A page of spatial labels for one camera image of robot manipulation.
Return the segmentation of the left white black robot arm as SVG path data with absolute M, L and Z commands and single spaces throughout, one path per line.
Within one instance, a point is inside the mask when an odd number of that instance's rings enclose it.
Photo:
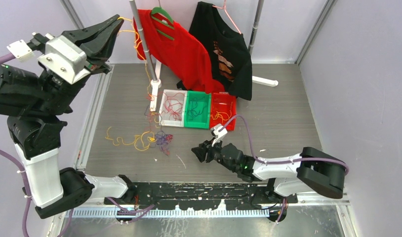
M 29 42 L 8 46 L 0 59 L 0 115 L 7 116 L 10 137 L 19 155 L 32 198 L 42 219 L 76 208 L 89 199 L 129 204 L 136 188 L 125 176 L 95 177 L 72 167 L 60 169 L 60 115 L 92 75 L 107 74 L 117 34 L 124 19 L 64 31 L 59 36 L 35 33 Z

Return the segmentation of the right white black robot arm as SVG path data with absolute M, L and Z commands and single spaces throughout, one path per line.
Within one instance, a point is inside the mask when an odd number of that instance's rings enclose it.
M 341 199 L 347 164 L 313 147 L 282 158 L 254 158 L 232 143 L 222 146 L 205 140 L 191 149 L 200 162 L 216 161 L 245 182 L 268 181 L 266 198 L 273 203 L 290 195 L 314 191 L 326 198 Z

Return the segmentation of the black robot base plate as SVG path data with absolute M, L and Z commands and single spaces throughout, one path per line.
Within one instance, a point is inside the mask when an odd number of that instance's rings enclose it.
M 104 204 L 134 205 L 141 209 L 154 205 L 158 210 L 256 210 L 278 207 L 283 198 L 271 193 L 266 184 L 248 183 L 133 183 L 131 191 Z

